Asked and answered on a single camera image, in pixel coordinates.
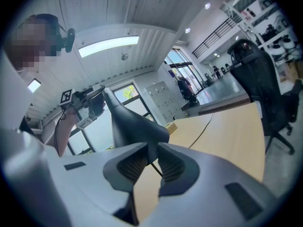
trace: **wooden desk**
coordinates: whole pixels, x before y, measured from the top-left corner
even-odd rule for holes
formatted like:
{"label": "wooden desk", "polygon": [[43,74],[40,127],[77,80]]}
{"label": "wooden desk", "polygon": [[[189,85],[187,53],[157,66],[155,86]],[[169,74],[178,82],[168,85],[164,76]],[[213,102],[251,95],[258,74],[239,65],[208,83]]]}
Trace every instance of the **wooden desk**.
{"label": "wooden desk", "polygon": [[[265,143],[260,116],[255,103],[237,108],[175,120],[177,129],[169,143],[222,157],[258,181],[262,181]],[[160,169],[158,160],[154,162]],[[161,177],[147,166],[134,186],[134,200],[140,222],[158,204]]]}

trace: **ceiling light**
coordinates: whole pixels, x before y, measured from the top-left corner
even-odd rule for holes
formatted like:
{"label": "ceiling light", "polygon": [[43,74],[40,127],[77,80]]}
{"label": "ceiling light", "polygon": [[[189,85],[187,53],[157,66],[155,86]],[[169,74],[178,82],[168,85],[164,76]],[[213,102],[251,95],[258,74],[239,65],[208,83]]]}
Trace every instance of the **ceiling light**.
{"label": "ceiling light", "polygon": [[125,46],[130,44],[137,44],[139,36],[129,36],[121,37],[116,39],[104,40],[98,43],[90,44],[79,49],[80,56],[83,58],[85,56],[91,55],[93,53],[107,50],[114,47]]}
{"label": "ceiling light", "polygon": [[40,85],[41,82],[39,82],[36,78],[34,78],[32,82],[28,85],[28,89],[33,93],[38,89],[38,87],[40,87]]}

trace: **gray floor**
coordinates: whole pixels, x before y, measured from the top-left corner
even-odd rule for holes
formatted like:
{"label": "gray floor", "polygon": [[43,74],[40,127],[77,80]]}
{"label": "gray floor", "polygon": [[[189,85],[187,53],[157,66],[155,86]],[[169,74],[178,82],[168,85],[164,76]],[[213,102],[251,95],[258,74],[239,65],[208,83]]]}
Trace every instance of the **gray floor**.
{"label": "gray floor", "polygon": [[[201,105],[208,104],[241,90],[243,89],[239,83],[230,73],[227,73],[199,93],[197,99]],[[300,92],[297,120],[291,125],[293,131],[290,136],[287,136],[286,129],[281,130],[280,134],[293,145],[296,152],[292,156],[288,155],[288,148],[277,139],[273,139],[266,154],[263,183],[277,197],[291,188],[296,179],[298,166],[303,163],[303,91]],[[266,145],[268,140],[269,137],[265,137]]]}
{"label": "gray floor", "polygon": [[230,96],[241,90],[243,90],[241,85],[231,75],[231,73],[228,72],[220,79],[217,79],[214,84],[205,88],[196,97],[200,105],[203,105],[220,100],[221,98]]}

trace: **black railing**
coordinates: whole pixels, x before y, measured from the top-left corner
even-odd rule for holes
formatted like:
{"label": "black railing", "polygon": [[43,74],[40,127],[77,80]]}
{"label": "black railing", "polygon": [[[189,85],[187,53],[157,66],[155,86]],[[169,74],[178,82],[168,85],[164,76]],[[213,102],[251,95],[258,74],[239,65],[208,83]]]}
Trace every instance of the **black railing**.
{"label": "black railing", "polygon": [[202,55],[210,46],[218,41],[223,35],[235,27],[236,23],[228,18],[215,31],[211,33],[193,52],[197,58]]}

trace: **window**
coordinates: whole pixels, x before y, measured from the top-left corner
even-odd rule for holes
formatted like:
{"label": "window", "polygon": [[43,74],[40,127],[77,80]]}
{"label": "window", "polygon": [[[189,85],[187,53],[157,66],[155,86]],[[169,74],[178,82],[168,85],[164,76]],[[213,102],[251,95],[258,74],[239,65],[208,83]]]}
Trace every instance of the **window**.
{"label": "window", "polygon": [[[133,84],[115,90],[114,94],[126,108],[155,122],[154,117]],[[73,155],[89,154],[113,148],[112,120],[107,106],[105,106],[102,115],[84,130],[73,129],[68,147]]]}
{"label": "window", "polygon": [[172,49],[167,55],[165,61],[170,65],[173,72],[178,77],[184,77],[189,81],[190,90],[194,94],[198,94],[202,91],[202,77],[181,50]]}

